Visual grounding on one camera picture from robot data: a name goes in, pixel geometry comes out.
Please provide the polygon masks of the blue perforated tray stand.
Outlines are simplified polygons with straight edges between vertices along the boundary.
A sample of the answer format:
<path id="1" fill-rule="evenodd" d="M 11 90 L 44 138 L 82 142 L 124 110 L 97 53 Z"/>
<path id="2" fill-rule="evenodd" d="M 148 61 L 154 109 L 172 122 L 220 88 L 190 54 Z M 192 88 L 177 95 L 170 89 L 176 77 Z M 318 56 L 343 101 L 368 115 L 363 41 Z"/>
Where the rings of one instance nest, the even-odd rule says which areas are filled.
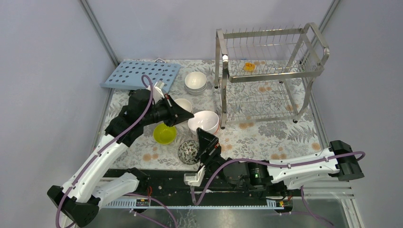
<path id="1" fill-rule="evenodd" d="M 142 76 L 147 75 L 154 85 L 162 82 L 162 90 L 168 92 L 180 68 L 181 65 L 175 63 L 125 60 L 100 86 L 123 90 L 142 89 Z"/>

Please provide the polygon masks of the beige bowl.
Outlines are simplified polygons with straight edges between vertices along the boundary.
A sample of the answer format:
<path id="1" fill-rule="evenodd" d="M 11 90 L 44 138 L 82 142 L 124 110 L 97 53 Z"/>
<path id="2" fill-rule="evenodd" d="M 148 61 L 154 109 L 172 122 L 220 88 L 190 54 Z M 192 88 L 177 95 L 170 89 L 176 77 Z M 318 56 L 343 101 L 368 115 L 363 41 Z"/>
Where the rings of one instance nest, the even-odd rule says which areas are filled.
<path id="1" fill-rule="evenodd" d="M 181 108 L 192 113 L 192 104 L 189 100 L 184 98 L 178 98 L 174 100 Z"/>

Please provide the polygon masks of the small yellow cup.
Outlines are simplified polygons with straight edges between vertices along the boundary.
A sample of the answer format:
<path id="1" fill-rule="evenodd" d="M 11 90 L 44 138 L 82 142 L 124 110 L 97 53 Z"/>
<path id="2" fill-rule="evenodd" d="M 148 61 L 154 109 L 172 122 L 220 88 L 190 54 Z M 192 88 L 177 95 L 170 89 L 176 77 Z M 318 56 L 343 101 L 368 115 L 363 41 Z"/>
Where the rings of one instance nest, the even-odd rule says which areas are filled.
<path id="1" fill-rule="evenodd" d="M 250 62 L 246 62 L 244 64 L 243 70 L 246 71 L 246 72 L 253 73 L 255 71 L 255 64 L 250 63 Z"/>

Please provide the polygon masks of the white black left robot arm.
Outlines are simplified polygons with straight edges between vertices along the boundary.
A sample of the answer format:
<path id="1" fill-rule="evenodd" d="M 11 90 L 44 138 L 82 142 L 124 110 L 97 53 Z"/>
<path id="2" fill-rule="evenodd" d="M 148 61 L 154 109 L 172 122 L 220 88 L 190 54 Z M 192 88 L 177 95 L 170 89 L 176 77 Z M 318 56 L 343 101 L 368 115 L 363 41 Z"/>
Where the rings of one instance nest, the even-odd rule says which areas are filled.
<path id="1" fill-rule="evenodd" d="M 97 189 L 96 185 L 113 162 L 143 135 L 144 127 L 159 122 L 173 127 L 193 117 L 168 94 L 154 95 L 149 89 L 133 91 L 127 105 L 110 121 L 99 145 L 73 177 L 62 186 L 53 185 L 47 191 L 58 209 L 57 216 L 63 213 L 73 225 L 83 228 L 109 202 L 131 192 L 144 194 L 147 191 L 146 181 L 130 172 L 107 184 L 104 189 Z"/>

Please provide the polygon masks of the leopard pattern bowl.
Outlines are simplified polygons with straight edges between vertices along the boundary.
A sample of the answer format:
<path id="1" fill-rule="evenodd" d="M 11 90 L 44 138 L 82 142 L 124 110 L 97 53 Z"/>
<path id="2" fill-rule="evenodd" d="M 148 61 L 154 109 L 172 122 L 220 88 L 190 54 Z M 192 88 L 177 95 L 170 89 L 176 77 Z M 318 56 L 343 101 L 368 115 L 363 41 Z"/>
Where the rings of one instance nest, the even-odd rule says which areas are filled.
<path id="1" fill-rule="evenodd" d="M 194 165 L 200 161 L 197 157 L 199 152 L 199 143 L 195 140 L 183 142 L 178 149 L 180 161 L 186 165 Z"/>

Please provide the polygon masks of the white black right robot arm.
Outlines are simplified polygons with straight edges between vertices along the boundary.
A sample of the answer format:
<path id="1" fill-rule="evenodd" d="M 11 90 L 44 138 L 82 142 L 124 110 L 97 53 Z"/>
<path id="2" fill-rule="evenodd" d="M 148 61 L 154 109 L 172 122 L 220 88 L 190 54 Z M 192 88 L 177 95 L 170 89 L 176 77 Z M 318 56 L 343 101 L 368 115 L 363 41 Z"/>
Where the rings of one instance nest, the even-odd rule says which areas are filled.
<path id="1" fill-rule="evenodd" d="M 196 174 L 185 177 L 186 184 L 199 187 L 206 172 L 212 175 L 205 188 L 215 177 L 227 182 L 232 187 L 244 187 L 250 191 L 261 191 L 272 186 L 280 196 L 290 190 L 319 179 L 336 177 L 339 181 L 351 181 L 364 177 L 359 161 L 364 152 L 353 152 L 350 145 L 337 140 L 331 141 L 327 148 L 310 155 L 293 159 L 253 160 L 224 159 L 221 156 L 219 139 L 214 134 L 201 128 L 196 130 L 199 150 L 196 159 L 200 167 Z"/>

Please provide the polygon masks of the lime green bowl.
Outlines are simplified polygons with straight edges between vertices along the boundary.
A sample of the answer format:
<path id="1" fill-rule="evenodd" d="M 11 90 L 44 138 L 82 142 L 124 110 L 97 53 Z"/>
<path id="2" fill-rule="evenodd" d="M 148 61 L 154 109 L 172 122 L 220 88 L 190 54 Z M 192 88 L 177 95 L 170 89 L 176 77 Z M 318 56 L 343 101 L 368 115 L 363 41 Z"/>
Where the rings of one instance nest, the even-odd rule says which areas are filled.
<path id="1" fill-rule="evenodd" d="M 169 127 L 164 123 L 157 125 L 153 131 L 154 140 L 163 145 L 172 143 L 177 135 L 176 127 Z"/>

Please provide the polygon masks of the stainless steel dish rack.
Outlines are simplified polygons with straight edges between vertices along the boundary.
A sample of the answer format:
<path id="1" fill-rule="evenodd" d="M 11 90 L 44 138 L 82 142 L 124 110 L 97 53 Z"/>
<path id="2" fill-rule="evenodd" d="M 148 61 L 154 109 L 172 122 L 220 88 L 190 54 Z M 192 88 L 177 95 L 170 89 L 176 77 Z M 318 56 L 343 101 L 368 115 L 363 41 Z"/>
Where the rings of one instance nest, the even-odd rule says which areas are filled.
<path id="1" fill-rule="evenodd" d="M 216 30 L 214 86 L 221 94 L 221 129 L 229 121 L 229 83 L 301 79 L 304 102 L 285 116 L 297 123 L 308 108 L 313 83 L 324 71 L 329 56 L 329 45 L 314 22 L 285 28 Z M 255 64 L 253 73 L 243 70 L 246 62 Z"/>

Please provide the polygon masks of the floral table mat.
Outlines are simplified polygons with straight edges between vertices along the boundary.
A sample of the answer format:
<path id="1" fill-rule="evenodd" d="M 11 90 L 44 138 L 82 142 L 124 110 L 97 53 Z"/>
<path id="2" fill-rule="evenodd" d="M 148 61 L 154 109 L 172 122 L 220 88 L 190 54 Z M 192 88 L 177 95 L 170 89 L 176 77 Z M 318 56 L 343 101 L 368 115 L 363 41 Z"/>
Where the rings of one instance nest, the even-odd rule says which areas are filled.
<path id="1" fill-rule="evenodd" d="M 313 114 L 307 109 L 297 123 L 285 119 L 304 102 L 305 87 L 299 78 L 278 81 L 229 83 L 229 121 L 216 135 L 225 158 L 254 160 L 287 159 L 320 151 Z M 168 145 L 153 138 L 155 125 L 145 127 L 144 133 L 112 164 L 114 169 L 195 170 L 178 157 L 181 144 L 196 140 L 187 123 L 176 126 L 176 137 Z"/>

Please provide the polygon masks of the white bowl front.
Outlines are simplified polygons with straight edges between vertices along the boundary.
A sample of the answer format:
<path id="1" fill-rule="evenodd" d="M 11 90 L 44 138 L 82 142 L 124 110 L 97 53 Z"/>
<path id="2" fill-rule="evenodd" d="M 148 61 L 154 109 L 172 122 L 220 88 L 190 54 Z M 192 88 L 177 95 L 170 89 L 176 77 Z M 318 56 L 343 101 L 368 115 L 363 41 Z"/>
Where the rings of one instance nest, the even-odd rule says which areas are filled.
<path id="1" fill-rule="evenodd" d="M 190 87 L 188 87 L 187 85 L 184 86 L 185 90 L 187 91 L 187 93 L 191 94 L 191 95 L 200 95 L 203 93 L 203 91 L 206 89 L 207 84 L 204 84 L 202 87 L 197 88 L 197 89 L 192 89 Z"/>

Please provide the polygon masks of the white pink bowl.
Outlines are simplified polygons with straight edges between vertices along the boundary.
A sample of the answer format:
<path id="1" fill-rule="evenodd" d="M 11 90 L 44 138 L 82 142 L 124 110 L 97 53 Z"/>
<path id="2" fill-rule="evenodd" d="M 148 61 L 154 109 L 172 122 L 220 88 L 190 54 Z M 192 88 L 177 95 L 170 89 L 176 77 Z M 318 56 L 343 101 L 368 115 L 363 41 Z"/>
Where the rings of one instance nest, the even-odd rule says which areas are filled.
<path id="1" fill-rule="evenodd" d="M 194 117 L 189 119 L 187 124 L 190 131 L 197 135 L 198 128 L 209 133 L 215 134 L 219 128 L 219 116 L 213 111 L 199 111 L 194 114 Z"/>

